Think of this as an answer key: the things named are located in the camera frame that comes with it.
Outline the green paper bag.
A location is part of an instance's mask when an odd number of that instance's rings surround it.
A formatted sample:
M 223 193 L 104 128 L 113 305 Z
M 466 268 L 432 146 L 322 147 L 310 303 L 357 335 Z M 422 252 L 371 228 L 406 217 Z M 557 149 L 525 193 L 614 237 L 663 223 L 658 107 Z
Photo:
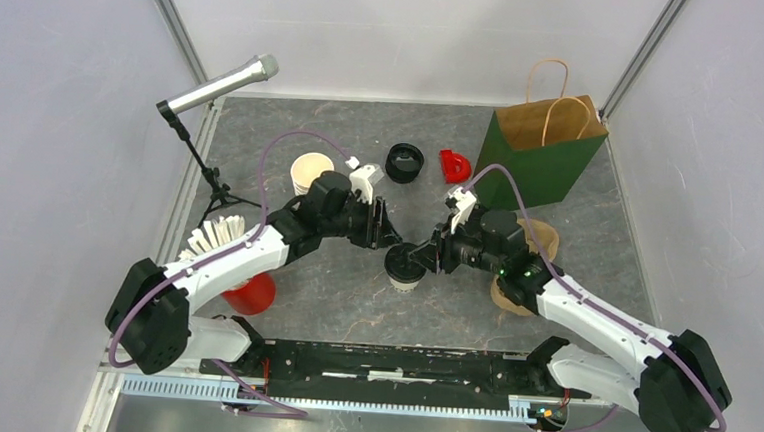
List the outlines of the green paper bag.
M 568 96 L 566 88 L 553 99 L 501 107 L 492 113 L 479 157 L 477 173 L 493 164 L 499 170 L 476 175 L 472 191 L 490 209 L 517 210 L 518 192 L 527 207 L 559 203 L 568 195 L 608 137 L 592 99 Z

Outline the white paper cup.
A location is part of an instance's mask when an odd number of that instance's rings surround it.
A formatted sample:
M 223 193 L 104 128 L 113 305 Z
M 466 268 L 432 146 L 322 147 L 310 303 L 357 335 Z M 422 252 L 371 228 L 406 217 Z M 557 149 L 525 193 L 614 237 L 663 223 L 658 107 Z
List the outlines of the white paper cup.
M 415 290 L 418 284 L 420 283 L 419 280 L 413 280 L 413 281 L 405 280 L 405 279 L 399 280 L 392 276 L 389 276 L 389 281 L 392 287 L 396 289 L 396 291 L 404 292 L 404 293 L 408 293 Z

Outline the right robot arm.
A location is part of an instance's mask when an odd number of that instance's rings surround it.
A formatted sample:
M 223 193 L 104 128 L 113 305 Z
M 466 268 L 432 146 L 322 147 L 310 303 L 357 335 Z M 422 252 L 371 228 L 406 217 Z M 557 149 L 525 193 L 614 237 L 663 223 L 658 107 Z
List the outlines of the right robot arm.
M 547 341 L 526 367 L 539 394 L 578 389 L 634 413 L 650 432 L 723 432 L 732 402 L 709 343 L 698 333 L 671 334 L 596 299 L 547 258 L 530 250 L 523 227 L 505 210 L 455 215 L 406 258 L 437 273 L 461 265 L 495 275 L 509 301 L 560 324 L 597 347 Z

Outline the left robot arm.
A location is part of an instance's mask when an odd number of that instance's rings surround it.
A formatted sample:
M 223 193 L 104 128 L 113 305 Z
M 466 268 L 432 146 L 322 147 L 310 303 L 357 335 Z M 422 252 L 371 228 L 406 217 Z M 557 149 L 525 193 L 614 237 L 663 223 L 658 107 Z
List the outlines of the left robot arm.
M 263 363 L 259 344 L 240 329 L 210 340 L 190 318 L 222 292 L 315 252 L 326 238 L 373 250 L 399 243 L 384 199 L 373 192 L 383 175 L 376 164 L 349 175 L 325 171 L 307 193 L 239 239 L 169 266 L 150 258 L 132 264 L 104 318 L 113 336 L 110 364 L 121 365 L 116 349 L 122 347 L 129 356 L 124 365 L 146 375 L 169 368 L 186 353 L 219 356 L 239 375 L 255 373 Z

